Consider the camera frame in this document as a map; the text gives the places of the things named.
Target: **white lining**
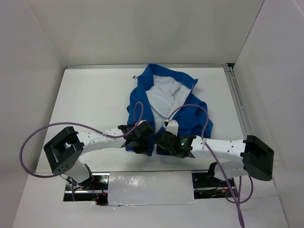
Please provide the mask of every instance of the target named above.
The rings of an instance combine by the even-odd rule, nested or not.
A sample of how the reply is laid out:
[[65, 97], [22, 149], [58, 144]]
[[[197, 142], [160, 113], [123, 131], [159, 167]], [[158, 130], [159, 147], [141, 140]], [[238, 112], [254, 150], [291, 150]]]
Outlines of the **white lining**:
[[155, 132], [163, 121], [179, 106], [183, 105], [191, 92], [181, 82], [166, 76], [153, 75], [154, 86], [146, 91], [155, 121]]

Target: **blue garment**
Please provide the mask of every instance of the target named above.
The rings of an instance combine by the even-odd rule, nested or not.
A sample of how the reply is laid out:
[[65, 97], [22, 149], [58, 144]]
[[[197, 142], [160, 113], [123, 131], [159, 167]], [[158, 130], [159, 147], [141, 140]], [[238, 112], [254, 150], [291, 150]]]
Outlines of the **blue garment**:
[[[135, 123], [134, 107], [138, 101], [141, 101], [144, 105], [142, 119], [147, 120], [152, 126], [152, 128], [155, 130], [154, 116], [148, 100], [148, 96], [146, 94], [146, 91], [149, 91], [154, 86], [154, 76], [174, 78], [176, 82], [181, 83], [181, 85], [187, 87], [187, 89], [190, 90], [190, 93], [183, 104], [196, 104], [208, 110], [207, 104], [199, 100], [192, 93], [192, 90], [198, 81], [197, 79], [193, 79], [192, 77], [183, 72], [169, 70], [157, 64], [149, 64], [146, 67], [145, 71], [140, 76], [138, 76], [137, 87], [130, 94], [130, 105], [127, 107], [127, 111], [129, 113], [129, 118], [127, 122], [128, 124]], [[138, 120], [141, 113], [140, 105], [136, 107], [135, 112], [136, 120]], [[206, 123], [207, 118], [205, 112], [200, 108], [194, 106], [186, 106], [177, 111], [172, 119], [178, 122], [178, 134], [179, 136], [183, 136], [186, 134], [201, 135], [202, 128]], [[205, 138], [210, 138], [212, 127], [213, 123], [211, 120], [209, 120], [207, 128], [204, 132]], [[159, 130], [156, 130], [158, 132], [164, 131], [164, 128], [162, 127]], [[149, 148], [151, 149], [151, 152], [148, 154], [149, 156], [152, 155], [152, 151], [154, 148], [154, 138], [154, 135], [152, 135], [150, 138]]]

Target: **white wall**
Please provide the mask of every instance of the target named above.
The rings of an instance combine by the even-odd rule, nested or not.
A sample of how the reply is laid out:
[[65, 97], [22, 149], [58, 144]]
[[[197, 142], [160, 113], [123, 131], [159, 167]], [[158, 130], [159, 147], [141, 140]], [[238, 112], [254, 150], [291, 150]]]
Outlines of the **white wall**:
[[235, 65], [254, 133], [275, 150], [291, 228], [303, 227], [304, 1], [266, 0]]
[[68, 65], [235, 62], [263, 0], [27, 0]]
[[[22, 141], [49, 122], [64, 63], [22, 0], [0, 1], [0, 227], [10, 228], [27, 174], [19, 164]], [[25, 153], [35, 168], [44, 134]]]

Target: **clothing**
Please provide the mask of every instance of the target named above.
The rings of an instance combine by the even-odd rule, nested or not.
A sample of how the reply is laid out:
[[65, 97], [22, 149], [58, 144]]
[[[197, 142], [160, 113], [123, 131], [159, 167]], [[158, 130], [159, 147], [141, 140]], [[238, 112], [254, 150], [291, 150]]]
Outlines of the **clothing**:
[[[130, 94], [128, 124], [134, 124], [134, 107], [138, 101], [144, 105], [143, 120], [147, 120], [154, 132], [164, 131], [162, 124], [165, 119], [179, 106], [196, 104], [207, 110], [207, 104], [193, 95], [192, 90], [197, 83], [189, 75], [169, 70], [157, 64], [149, 64], [145, 71], [137, 78], [137, 87]], [[135, 116], [138, 120], [141, 113], [140, 105], [136, 107]], [[183, 107], [172, 118], [179, 124], [179, 136], [185, 134], [200, 135], [206, 122], [203, 110], [194, 106]], [[204, 132], [205, 138], [210, 138], [213, 123], [209, 120]], [[154, 148], [154, 135], [149, 141], [152, 155]]]

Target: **white table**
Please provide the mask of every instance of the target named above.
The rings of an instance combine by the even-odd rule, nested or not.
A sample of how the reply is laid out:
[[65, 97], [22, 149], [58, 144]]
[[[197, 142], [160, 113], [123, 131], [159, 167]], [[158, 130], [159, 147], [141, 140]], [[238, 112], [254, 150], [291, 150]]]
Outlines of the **white table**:
[[[69, 121], [98, 129], [125, 124], [129, 94], [136, 87], [134, 75], [143, 68], [67, 69], [51, 123]], [[243, 138], [241, 125], [223, 68], [177, 68], [198, 78], [194, 94], [208, 105], [214, 123], [212, 138]], [[45, 142], [65, 126], [48, 129]], [[81, 158], [92, 171], [172, 171], [208, 169], [213, 159], [152, 157], [107, 149]], [[50, 173], [44, 152], [37, 172]], [[286, 228], [286, 220], [272, 181], [254, 181], [252, 199], [242, 205], [246, 227]], [[60, 177], [38, 179], [29, 176], [14, 221], [14, 228], [63, 227], [239, 227], [233, 204], [225, 199], [201, 199], [188, 205], [137, 207], [95, 206], [92, 202], [63, 202], [65, 181]], [[242, 198], [250, 186], [244, 178]]]

